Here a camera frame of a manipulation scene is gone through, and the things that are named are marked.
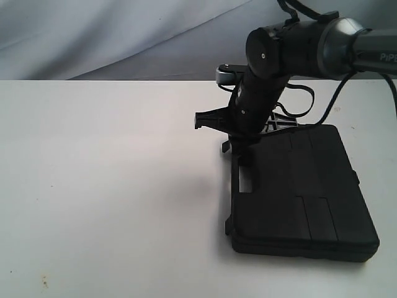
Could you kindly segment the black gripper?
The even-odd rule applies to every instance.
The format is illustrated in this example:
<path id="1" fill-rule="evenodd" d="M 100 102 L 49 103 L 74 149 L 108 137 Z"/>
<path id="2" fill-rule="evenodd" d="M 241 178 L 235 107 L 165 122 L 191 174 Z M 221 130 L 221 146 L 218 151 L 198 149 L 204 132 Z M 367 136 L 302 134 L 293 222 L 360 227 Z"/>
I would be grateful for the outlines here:
<path id="1" fill-rule="evenodd" d="M 196 112 L 194 122 L 195 129 L 207 127 L 226 133 L 231 142 L 241 142 L 238 149 L 239 166 L 252 166 L 255 153 L 254 144 L 250 142 L 257 142 L 274 132 L 298 127 L 296 118 L 271 112 L 264 128 L 259 133 L 242 133 L 232 121 L 231 113 L 227 107 L 206 112 Z"/>

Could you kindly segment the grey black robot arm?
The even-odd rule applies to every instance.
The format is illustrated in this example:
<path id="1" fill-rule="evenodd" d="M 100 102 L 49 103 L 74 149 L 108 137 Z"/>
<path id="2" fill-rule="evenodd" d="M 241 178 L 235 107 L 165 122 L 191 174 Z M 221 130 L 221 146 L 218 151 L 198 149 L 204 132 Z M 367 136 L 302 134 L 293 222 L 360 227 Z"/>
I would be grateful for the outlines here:
<path id="1" fill-rule="evenodd" d="M 396 31 L 365 28 L 337 11 L 320 14 L 299 1 L 280 1 L 289 18 L 253 30 L 246 39 L 245 65 L 217 68 L 218 87 L 229 92 L 226 107 L 198 112 L 195 127 L 227 133 L 232 144 L 250 144 L 270 135 L 274 110 L 282 108 L 290 78 L 338 80 L 345 85 L 358 73 L 379 74 L 392 92 L 396 86 Z"/>

